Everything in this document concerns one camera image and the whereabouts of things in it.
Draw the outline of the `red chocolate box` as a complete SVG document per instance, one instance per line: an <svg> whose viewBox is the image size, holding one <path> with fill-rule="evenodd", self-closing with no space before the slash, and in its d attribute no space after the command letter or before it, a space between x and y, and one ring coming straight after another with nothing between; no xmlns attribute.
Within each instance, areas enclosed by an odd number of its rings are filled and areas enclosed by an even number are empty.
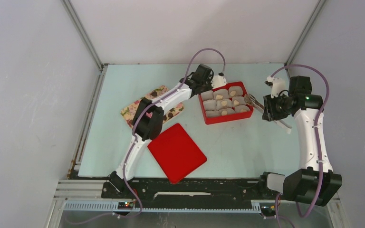
<svg viewBox="0 0 365 228"><path fill-rule="evenodd" d="M204 122L211 125L250 118L254 108L244 101L247 94L241 81L200 94Z"/></svg>

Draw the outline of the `red box lid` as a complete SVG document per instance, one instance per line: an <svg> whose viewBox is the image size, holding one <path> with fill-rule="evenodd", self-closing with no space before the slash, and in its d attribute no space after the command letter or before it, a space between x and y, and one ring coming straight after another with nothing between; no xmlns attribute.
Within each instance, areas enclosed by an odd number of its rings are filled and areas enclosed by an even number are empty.
<svg viewBox="0 0 365 228"><path fill-rule="evenodd" d="M171 184L177 184L207 162L205 154L179 123L152 140L148 149Z"/></svg>

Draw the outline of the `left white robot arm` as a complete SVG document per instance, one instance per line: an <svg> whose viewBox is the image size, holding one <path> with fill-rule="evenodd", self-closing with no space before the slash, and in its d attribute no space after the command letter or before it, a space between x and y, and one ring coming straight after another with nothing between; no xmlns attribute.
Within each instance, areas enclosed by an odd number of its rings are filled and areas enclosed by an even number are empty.
<svg viewBox="0 0 365 228"><path fill-rule="evenodd" d="M195 72L180 79L173 89L153 100L143 98L140 101L133 118L129 149L118 168L110 175L113 192L118 197L129 196L131 184L128 181L134 177L136 161L145 147L162 131L164 114L177 104L212 90L213 77L213 70L200 64Z"/></svg>

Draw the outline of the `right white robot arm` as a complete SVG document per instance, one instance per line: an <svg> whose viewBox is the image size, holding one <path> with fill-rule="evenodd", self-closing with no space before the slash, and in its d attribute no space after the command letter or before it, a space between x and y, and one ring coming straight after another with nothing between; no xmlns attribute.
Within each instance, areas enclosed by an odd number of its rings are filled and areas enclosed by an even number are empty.
<svg viewBox="0 0 365 228"><path fill-rule="evenodd" d="M262 119L272 122L293 116L298 131L299 170L289 176L265 172L257 186L265 199L276 192L288 201L325 206L342 186L342 176L333 172L323 133L323 98L312 94L309 77L295 76L289 86L280 78L268 76L271 93L263 97Z"/></svg>

